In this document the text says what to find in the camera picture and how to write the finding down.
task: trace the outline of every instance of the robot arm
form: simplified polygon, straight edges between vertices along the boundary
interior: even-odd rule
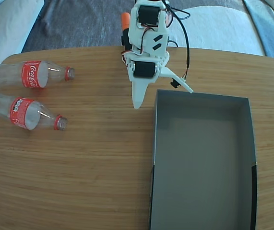
[[[171,16],[161,0],[138,0],[130,15],[122,15],[122,44],[125,46],[122,59],[132,82],[135,109],[140,108],[148,85],[155,83],[158,77],[172,78],[171,84],[175,88],[182,85],[188,92],[193,92],[184,77],[166,67],[170,59],[167,44]]]

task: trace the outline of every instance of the plastic bottle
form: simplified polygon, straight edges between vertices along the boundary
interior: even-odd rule
[[[66,118],[60,115],[53,115],[40,102],[29,98],[7,96],[1,93],[0,117],[28,130],[39,128],[64,130],[67,125]]]
[[[45,88],[59,81],[75,78],[75,69],[47,61],[27,61],[14,65],[0,64],[0,86]]]

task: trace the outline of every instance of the gray cardboard box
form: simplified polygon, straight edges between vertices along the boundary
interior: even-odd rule
[[[249,100],[157,92],[150,230],[255,230]]]

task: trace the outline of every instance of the wood grain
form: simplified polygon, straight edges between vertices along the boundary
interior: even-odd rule
[[[1,89],[30,96],[69,120],[64,132],[28,132],[0,120],[0,230],[146,230],[158,79],[139,110],[121,62],[122,47],[23,53],[5,63],[50,60],[77,77],[44,90]],[[185,49],[169,67],[185,71]],[[191,50],[196,92],[250,99],[258,161],[257,229],[274,229],[274,59]]]

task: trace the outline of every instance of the orange component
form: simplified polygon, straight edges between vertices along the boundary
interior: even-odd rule
[[[126,30],[129,28],[129,24],[131,22],[131,15],[129,13],[122,14],[122,30]]]

